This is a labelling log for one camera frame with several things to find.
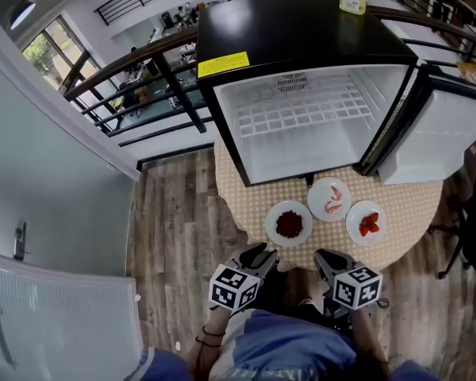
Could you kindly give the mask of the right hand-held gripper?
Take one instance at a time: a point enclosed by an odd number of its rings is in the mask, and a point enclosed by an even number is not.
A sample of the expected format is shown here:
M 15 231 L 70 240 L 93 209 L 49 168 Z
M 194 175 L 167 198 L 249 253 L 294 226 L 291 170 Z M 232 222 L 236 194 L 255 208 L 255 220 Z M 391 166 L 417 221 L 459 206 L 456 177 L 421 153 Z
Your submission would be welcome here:
M 356 262 L 348 254 L 331 249 L 317 249 L 314 263 L 321 278 L 329 285 L 329 296 L 325 297 L 325 313 L 330 317 L 340 318 L 380 299 L 382 274 L 366 266 L 352 269 Z M 332 269 L 344 272 L 334 274 Z

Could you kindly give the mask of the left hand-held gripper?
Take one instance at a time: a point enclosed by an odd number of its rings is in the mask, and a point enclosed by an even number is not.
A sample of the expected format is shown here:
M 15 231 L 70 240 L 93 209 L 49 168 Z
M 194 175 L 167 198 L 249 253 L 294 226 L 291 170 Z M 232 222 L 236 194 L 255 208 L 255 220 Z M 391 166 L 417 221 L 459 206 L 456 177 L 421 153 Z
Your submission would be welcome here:
M 278 252 L 267 252 L 266 247 L 266 243 L 254 244 L 240 254 L 240 259 L 232 257 L 217 266 L 209 282 L 210 310 L 221 307 L 234 314 L 255 299 L 262 281 L 279 262 Z M 258 270 L 242 266 L 252 264 L 258 256 Z

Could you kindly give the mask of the white round plate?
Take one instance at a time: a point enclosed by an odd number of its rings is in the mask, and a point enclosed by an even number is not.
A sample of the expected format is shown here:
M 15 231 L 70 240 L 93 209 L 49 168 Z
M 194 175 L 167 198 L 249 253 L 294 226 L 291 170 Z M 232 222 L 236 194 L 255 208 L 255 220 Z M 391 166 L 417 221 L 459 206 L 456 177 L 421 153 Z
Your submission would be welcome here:
M 369 217 L 374 212 L 379 213 L 376 223 L 379 231 L 376 233 L 369 233 L 362 237 L 359 231 L 360 222 L 364 217 Z M 359 246 L 373 246 L 381 243 L 387 233 L 388 224 L 385 210 L 376 202 L 364 200 L 354 204 L 346 216 L 346 230 L 350 239 Z
M 288 210 L 300 214 L 303 218 L 303 230 L 298 237 L 285 238 L 276 233 L 276 221 L 278 217 Z M 267 213 L 265 218 L 265 230 L 269 239 L 276 245 L 283 248 L 294 248 L 304 244 L 310 237 L 313 229 L 313 218 L 309 209 L 296 201 L 283 201 L 275 204 Z
M 342 194 L 339 202 L 332 200 L 332 188 L 335 186 Z M 331 204 L 340 204 L 341 207 L 332 214 L 327 214 L 324 211 L 324 205 L 330 202 Z M 344 219 L 347 212 L 351 208 L 351 192 L 347 185 L 338 178 L 324 177 L 318 179 L 313 183 L 307 194 L 307 204 L 311 213 L 319 220 L 326 222 L 336 222 Z

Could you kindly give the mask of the black mini fridge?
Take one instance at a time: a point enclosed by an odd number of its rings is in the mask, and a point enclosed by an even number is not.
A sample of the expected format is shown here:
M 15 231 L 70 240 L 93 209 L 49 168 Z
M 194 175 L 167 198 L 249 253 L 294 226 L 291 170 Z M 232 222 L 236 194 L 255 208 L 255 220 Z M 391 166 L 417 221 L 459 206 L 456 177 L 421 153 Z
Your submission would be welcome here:
M 198 78 L 219 134 L 250 187 L 350 166 L 385 184 L 446 179 L 476 141 L 476 84 L 432 60 L 437 31 L 348 13 L 340 0 L 235 0 L 202 12 L 198 63 L 246 52 L 250 65 Z M 247 88 L 348 76 L 375 120 L 364 118 L 241 137 L 232 125 Z

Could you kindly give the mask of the person's right forearm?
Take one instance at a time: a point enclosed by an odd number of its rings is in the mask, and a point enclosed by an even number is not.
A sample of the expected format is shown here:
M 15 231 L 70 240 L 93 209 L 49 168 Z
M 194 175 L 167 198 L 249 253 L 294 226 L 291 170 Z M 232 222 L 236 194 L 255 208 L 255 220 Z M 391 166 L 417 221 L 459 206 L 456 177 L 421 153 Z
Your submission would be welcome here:
M 378 364 L 382 369 L 382 373 L 386 377 L 389 377 L 390 369 L 388 360 L 382 350 L 368 311 L 366 309 L 353 310 L 350 313 L 350 319 L 358 350 Z

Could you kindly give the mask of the person's left forearm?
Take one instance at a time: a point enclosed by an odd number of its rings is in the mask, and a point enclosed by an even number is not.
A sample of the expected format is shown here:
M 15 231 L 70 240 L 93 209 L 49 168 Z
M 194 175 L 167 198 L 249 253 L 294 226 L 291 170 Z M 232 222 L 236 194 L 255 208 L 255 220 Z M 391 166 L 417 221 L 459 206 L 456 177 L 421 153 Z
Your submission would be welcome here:
M 231 315 L 230 310 L 221 306 L 210 311 L 209 319 L 196 336 L 187 360 L 190 372 L 195 379 L 209 378 L 209 373 L 220 355 L 221 344 Z

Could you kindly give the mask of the black wrist band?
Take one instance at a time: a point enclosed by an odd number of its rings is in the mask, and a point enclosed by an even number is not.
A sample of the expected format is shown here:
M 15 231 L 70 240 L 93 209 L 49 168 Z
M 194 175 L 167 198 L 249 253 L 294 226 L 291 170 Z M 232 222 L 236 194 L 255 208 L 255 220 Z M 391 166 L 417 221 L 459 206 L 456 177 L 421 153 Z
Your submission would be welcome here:
M 201 333 L 195 337 L 195 341 L 198 344 L 209 348 L 219 348 L 225 337 L 225 333 L 216 333 L 214 331 L 208 331 L 205 326 L 202 327 Z

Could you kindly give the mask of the yellow dotted tablecloth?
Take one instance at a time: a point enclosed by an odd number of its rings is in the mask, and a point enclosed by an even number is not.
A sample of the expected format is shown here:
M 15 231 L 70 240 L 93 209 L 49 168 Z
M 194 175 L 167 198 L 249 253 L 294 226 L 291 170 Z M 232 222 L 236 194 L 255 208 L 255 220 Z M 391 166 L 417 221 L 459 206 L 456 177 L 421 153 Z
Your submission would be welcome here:
M 285 179 L 246 187 L 222 140 L 214 145 L 217 191 L 230 209 L 239 229 L 246 232 L 251 243 L 275 245 L 267 236 L 267 212 L 282 201 L 306 202 L 309 188 L 304 179 Z M 400 259 L 424 235 L 440 203 L 441 181 L 384 185 L 380 179 L 364 177 L 349 167 L 329 171 L 328 177 L 341 179 L 351 192 L 351 200 L 370 200 L 386 212 L 387 229 L 384 239 L 376 245 L 361 246 L 348 236 L 343 221 L 313 221 L 309 239 L 294 248 L 278 247 L 280 257 L 289 264 L 313 268 L 314 252 L 330 248 L 345 252 L 355 260 L 376 269 L 388 267 Z

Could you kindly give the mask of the person's blue shirt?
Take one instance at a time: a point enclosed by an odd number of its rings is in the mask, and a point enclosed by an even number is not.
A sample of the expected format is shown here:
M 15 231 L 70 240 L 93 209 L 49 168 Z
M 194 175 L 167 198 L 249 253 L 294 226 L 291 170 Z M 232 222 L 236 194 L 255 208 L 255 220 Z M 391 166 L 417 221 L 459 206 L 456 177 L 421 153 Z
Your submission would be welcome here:
M 124 381 L 439 381 L 411 360 L 386 377 L 358 350 L 352 325 L 348 337 L 322 325 L 310 301 L 294 311 L 295 317 L 260 309 L 232 314 L 207 380 L 194 378 L 189 357 L 149 348 Z

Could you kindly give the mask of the yellow warning sticker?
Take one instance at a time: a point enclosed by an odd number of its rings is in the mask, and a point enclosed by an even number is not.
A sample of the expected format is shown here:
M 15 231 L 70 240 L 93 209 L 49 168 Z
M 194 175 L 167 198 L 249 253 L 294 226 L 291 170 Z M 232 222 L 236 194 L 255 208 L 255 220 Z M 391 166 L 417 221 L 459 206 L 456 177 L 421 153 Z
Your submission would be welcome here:
M 198 63 L 198 78 L 248 67 L 249 65 L 250 62 L 246 52 L 238 52 L 211 60 L 205 60 Z

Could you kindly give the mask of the ribbed glass door panel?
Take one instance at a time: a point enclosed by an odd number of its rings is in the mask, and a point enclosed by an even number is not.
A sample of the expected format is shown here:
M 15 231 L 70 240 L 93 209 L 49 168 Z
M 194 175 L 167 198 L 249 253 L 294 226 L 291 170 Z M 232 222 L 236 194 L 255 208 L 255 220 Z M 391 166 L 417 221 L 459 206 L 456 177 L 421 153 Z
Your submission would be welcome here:
M 0 381 L 123 381 L 144 349 L 129 277 L 0 256 Z

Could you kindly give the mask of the frosted glass door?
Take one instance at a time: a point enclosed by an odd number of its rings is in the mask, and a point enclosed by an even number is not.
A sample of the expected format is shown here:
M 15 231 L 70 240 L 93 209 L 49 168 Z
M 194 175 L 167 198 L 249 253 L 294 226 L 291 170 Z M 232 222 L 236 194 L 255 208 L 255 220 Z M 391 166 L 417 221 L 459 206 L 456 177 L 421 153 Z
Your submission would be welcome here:
M 133 187 L 0 71 L 0 255 L 23 234 L 28 264 L 123 275 Z

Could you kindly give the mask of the wooden-topped black railing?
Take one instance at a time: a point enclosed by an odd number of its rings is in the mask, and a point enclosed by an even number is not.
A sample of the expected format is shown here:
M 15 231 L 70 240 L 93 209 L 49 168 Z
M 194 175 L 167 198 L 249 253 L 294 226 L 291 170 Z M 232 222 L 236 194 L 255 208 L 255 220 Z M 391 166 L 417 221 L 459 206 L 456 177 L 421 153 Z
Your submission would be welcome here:
M 455 46 L 446 46 L 438 43 L 432 43 L 423 40 L 415 40 L 407 38 L 405 39 L 406 44 L 413 44 L 419 46 L 425 46 L 429 48 L 435 48 L 443 51 L 449 51 L 461 56 L 465 57 L 465 61 L 471 64 L 476 64 L 476 32 L 475 31 L 466 31 L 465 29 L 460 29 L 454 25 L 447 24 L 441 20 L 436 20 L 432 17 L 426 17 L 419 13 L 411 13 L 404 10 L 394 10 L 391 8 L 381 7 L 381 6 L 368 6 L 367 12 L 373 16 L 375 16 L 378 20 L 386 20 L 386 21 L 396 21 L 402 22 L 406 24 L 412 25 L 419 25 L 425 28 L 434 29 L 437 32 L 443 34 L 451 34 L 455 39 L 460 39 L 463 43 L 461 48 L 456 48 Z M 115 60 L 111 64 L 107 65 L 97 73 L 93 74 L 90 78 L 85 79 L 81 83 L 76 82 L 75 71 L 71 71 L 69 76 L 67 77 L 67 82 L 70 86 L 67 88 L 65 94 L 63 95 L 66 100 L 69 102 L 78 103 L 79 96 L 82 94 L 93 90 L 97 85 L 105 82 L 106 80 L 110 80 L 112 77 L 117 75 L 118 73 L 129 69 L 130 67 L 140 64 L 144 61 L 154 60 L 157 61 L 164 61 L 164 53 L 170 50 L 180 48 L 183 45 L 188 45 L 191 43 L 198 42 L 198 27 L 193 26 L 189 29 L 183 30 L 179 33 L 173 34 L 169 37 L 163 38 L 156 42 L 152 42 L 147 44 L 146 46 L 129 53 L 126 56 L 121 57 L 118 60 Z M 167 127 L 165 129 L 156 130 L 153 133 L 147 133 L 143 136 L 138 136 L 131 140 L 124 141 L 119 145 L 121 147 L 136 144 L 138 142 L 144 140 L 150 140 L 153 137 L 159 137 L 163 134 L 172 133 L 175 131 L 179 131 L 181 129 L 194 127 L 198 129 L 199 133 L 205 133 L 207 131 L 206 124 L 213 121 L 213 118 L 208 117 L 201 117 L 198 114 L 198 111 L 205 107 L 204 102 L 200 102 L 197 105 L 194 105 L 189 100 L 187 94 L 196 91 L 199 89 L 196 83 L 189 85 L 188 87 L 182 87 L 180 82 L 176 79 L 176 75 L 182 73 L 184 71 L 194 71 L 197 68 L 197 64 L 195 62 L 185 63 L 179 67 L 172 68 L 169 64 L 165 65 L 157 65 L 156 68 L 158 69 L 158 75 L 152 77 L 151 79 L 145 79 L 141 82 L 133 82 L 128 83 L 126 87 L 121 88 L 116 93 L 111 94 L 106 98 L 100 99 L 97 103 L 93 104 L 92 106 L 83 109 L 81 114 L 88 115 L 97 108 L 102 106 L 110 106 L 110 103 L 115 99 L 119 98 L 122 95 L 129 93 L 135 89 L 139 89 L 141 87 L 146 87 L 152 83 L 155 83 L 161 79 L 166 80 L 169 86 L 177 86 L 176 88 L 171 88 L 170 91 L 163 94 L 158 94 L 152 99 L 148 99 L 143 102 L 139 102 L 138 104 L 131 106 L 129 108 L 125 108 L 120 111 L 112 111 L 111 115 L 100 119 L 94 123 L 94 126 L 97 128 L 102 128 L 103 126 L 107 125 L 112 120 L 122 120 L 125 118 L 127 114 L 135 112 L 137 110 L 142 110 L 145 107 L 151 106 L 157 102 L 162 102 L 168 100 L 169 98 L 177 98 L 178 105 L 173 109 L 169 110 L 166 113 L 160 114 L 158 116 L 150 117 L 145 119 L 141 122 L 136 124 L 130 125 L 127 128 L 123 129 L 115 129 L 113 131 L 109 131 L 106 136 L 107 137 L 115 137 L 122 133 L 127 133 L 128 131 L 132 131 L 134 129 L 138 129 L 139 127 L 143 127 L 145 125 L 150 125 L 151 123 L 156 123 L 157 121 L 162 121 L 168 119 L 170 117 L 175 117 L 181 114 L 186 114 L 187 117 L 190 119 L 187 122 L 178 123 L 171 127 Z

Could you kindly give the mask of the dark framed window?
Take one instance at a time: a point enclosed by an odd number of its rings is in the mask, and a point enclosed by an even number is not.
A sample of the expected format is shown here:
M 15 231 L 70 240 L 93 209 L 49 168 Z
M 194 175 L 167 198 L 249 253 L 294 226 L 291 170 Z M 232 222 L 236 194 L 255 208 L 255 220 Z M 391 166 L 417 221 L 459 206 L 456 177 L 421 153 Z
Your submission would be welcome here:
M 61 16 L 42 29 L 22 54 L 61 94 L 101 69 Z

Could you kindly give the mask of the round pendant lamp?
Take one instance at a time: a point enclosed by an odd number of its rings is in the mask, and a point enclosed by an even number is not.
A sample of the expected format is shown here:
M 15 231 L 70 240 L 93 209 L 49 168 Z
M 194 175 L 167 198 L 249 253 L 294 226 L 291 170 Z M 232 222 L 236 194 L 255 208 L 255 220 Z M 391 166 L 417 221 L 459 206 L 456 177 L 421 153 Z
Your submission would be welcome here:
M 36 3 L 23 0 L 18 3 L 10 18 L 10 28 L 16 29 L 35 9 Z

